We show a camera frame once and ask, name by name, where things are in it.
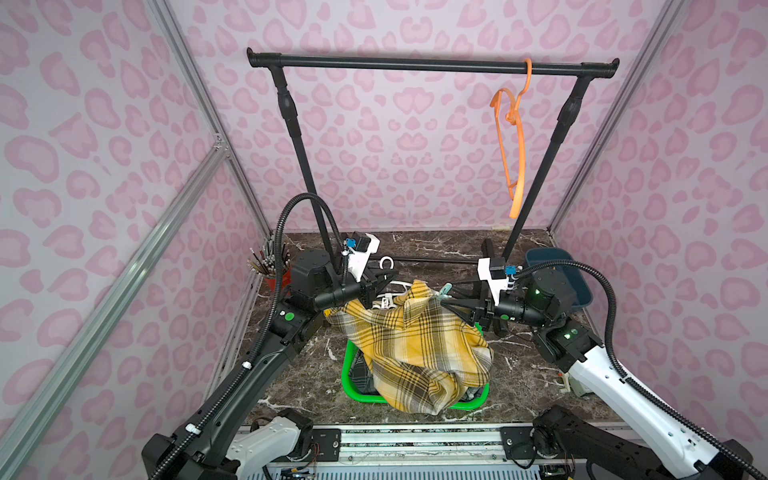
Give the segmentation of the yellow plaid shirt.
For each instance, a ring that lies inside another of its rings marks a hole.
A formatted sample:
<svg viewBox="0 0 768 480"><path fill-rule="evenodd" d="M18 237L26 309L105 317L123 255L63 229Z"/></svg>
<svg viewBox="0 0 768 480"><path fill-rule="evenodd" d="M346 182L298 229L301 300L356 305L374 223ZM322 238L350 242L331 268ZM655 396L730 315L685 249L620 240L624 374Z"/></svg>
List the yellow plaid shirt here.
<svg viewBox="0 0 768 480"><path fill-rule="evenodd" d="M490 380L493 352L480 330L420 280L390 309L353 300L326 318L362 352L379 395L404 413L437 415Z"/></svg>

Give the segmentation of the grey plaid shirt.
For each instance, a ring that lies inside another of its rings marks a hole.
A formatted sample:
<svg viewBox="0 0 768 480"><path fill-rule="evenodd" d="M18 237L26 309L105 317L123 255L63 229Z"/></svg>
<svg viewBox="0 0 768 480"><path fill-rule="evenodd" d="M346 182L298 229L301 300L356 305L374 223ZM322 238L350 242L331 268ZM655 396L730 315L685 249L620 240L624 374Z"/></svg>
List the grey plaid shirt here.
<svg viewBox="0 0 768 480"><path fill-rule="evenodd" d="M374 385L373 374L361 351L355 354L348 377L361 395L376 395L378 393Z"/></svg>

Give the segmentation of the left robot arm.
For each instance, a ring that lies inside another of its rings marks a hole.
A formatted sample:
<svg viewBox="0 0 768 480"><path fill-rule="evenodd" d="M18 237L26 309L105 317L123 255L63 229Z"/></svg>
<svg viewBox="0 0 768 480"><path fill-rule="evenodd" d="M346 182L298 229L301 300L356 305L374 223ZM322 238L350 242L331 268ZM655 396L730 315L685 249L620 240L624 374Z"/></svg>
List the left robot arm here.
<svg viewBox="0 0 768 480"><path fill-rule="evenodd" d="M266 426L237 435L243 421L275 378L295 359L325 319L325 311L358 301L369 308L395 278L394 270L367 266L378 248L372 235L334 235L330 251L312 250L293 260L291 281L275 287L261 334L239 365L169 436L156 434L141 456L151 479L238 479L276 459L311 462L313 423L292 410Z"/></svg>

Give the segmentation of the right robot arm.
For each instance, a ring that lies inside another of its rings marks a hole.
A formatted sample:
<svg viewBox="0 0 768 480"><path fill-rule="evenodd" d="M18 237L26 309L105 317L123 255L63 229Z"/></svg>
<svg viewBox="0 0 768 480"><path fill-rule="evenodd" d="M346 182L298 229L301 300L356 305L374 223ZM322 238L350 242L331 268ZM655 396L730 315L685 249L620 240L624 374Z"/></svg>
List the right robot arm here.
<svg viewBox="0 0 768 480"><path fill-rule="evenodd" d="M573 317L577 294L568 269L588 274L602 287L608 300L603 335ZM642 441L624 440L553 406L533 422L534 449L553 446L621 479L763 478L739 442L718 440L621 364L613 346L617 299L601 272L568 259L517 270L500 258L482 258L477 280L486 284L486 294L444 296L442 307L470 325L499 320L527 326L539 355L600 398Z"/></svg>

